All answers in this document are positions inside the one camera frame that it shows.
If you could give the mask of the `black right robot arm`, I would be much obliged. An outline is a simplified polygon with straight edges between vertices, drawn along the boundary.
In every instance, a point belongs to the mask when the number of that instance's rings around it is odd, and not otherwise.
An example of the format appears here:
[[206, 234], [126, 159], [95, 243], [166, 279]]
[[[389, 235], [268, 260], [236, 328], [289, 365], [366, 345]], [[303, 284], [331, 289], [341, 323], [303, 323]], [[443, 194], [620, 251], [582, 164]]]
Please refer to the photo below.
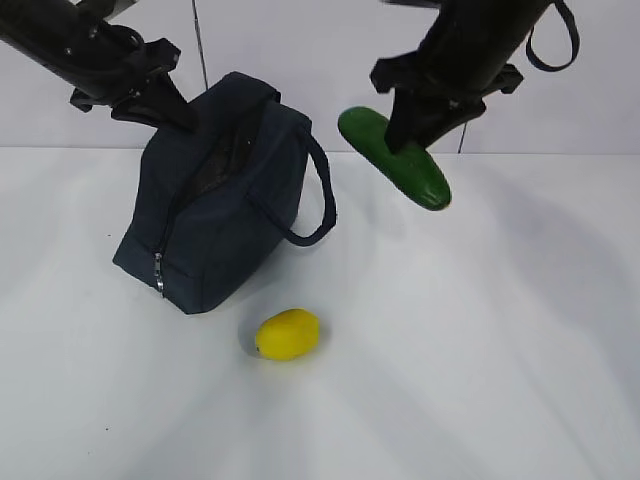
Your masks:
[[379, 59], [370, 74], [379, 93], [394, 93], [385, 142], [393, 153], [413, 141], [427, 148], [486, 111], [484, 98], [513, 92], [522, 75], [508, 60], [548, 1], [440, 1], [414, 51]]

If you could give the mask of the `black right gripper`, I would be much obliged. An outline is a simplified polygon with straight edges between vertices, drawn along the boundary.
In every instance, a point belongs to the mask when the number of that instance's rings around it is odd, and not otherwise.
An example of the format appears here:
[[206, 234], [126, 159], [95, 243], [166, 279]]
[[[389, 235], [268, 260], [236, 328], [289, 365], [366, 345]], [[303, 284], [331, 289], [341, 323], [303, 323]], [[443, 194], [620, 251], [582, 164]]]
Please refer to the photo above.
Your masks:
[[394, 92], [385, 142], [430, 147], [485, 113], [485, 97], [510, 95], [524, 80], [510, 63], [524, 39], [424, 40], [409, 53], [379, 59], [370, 74], [379, 93]]

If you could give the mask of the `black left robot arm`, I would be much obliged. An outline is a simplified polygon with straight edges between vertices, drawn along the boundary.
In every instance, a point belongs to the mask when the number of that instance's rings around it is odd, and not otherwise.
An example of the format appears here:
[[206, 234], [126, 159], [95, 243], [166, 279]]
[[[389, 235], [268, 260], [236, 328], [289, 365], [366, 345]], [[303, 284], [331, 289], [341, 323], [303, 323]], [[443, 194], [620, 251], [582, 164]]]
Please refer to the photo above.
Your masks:
[[5, 0], [1, 40], [72, 85], [70, 103], [84, 113], [107, 106], [117, 121], [196, 130], [198, 115], [170, 77], [180, 49], [109, 22], [132, 5]]

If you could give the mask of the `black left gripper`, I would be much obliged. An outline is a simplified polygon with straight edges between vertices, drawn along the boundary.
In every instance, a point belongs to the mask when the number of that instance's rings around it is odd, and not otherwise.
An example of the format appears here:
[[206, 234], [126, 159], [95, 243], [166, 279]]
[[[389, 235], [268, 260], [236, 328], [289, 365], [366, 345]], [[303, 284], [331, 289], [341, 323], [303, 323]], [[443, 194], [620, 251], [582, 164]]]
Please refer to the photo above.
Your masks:
[[170, 72], [181, 50], [165, 38], [146, 42], [129, 28], [80, 24], [68, 38], [70, 103], [84, 113], [108, 106], [117, 121], [196, 130], [196, 112]]

